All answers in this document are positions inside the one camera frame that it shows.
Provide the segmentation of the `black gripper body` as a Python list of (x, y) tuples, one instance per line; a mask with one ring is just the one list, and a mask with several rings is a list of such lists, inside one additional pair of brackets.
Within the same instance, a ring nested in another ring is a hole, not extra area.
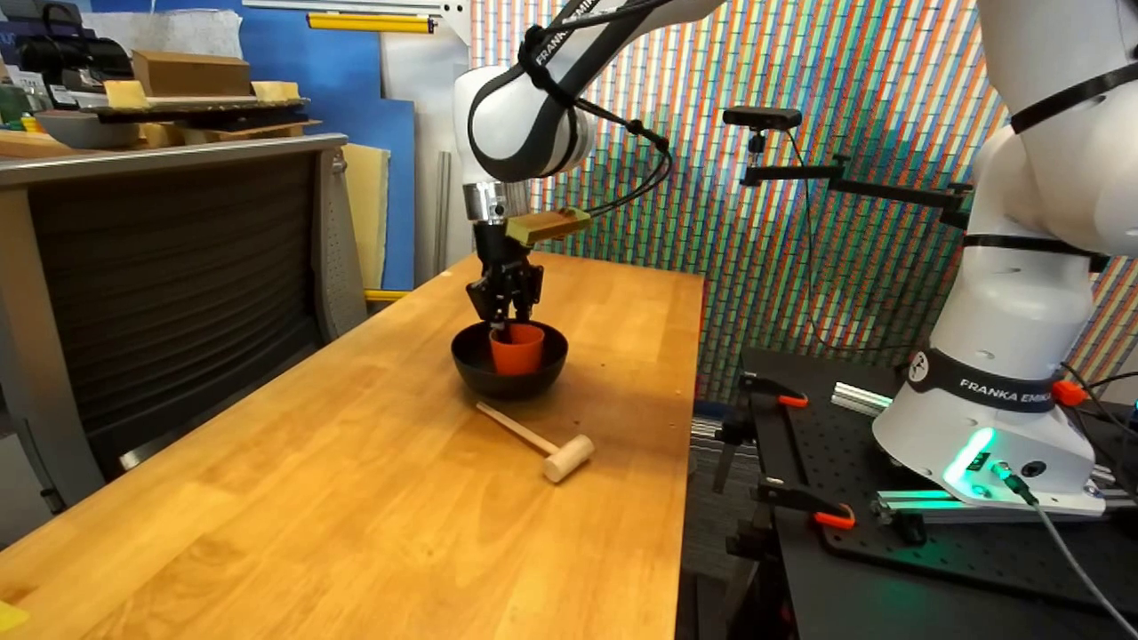
[(541, 303), (545, 271), (530, 259), (530, 249), (511, 241), (503, 226), (472, 227), (479, 279), (467, 284), (467, 294), (479, 322), (489, 306), (503, 303), (504, 322), (511, 322), (511, 303), (526, 299), (535, 309)]

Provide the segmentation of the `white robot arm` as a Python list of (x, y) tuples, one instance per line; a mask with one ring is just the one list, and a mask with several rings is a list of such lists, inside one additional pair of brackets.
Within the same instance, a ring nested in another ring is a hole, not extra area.
[[(566, 0), (511, 64), (455, 83), (458, 174), (484, 279), (478, 313), (503, 324), (535, 294), (504, 235), (511, 191), (589, 149), (582, 88), (611, 59), (723, 0)], [(874, 416), (874, 446), (959, 501), (1030, 497), (1097, 511), (1091, 446), (1052, 382), (1091, 316), (1091, 265), (1138, 253), (1138, 3), (977, 0), (984, 76), (1011, 123), (973, 166), (963, 256), (907, 382)]]

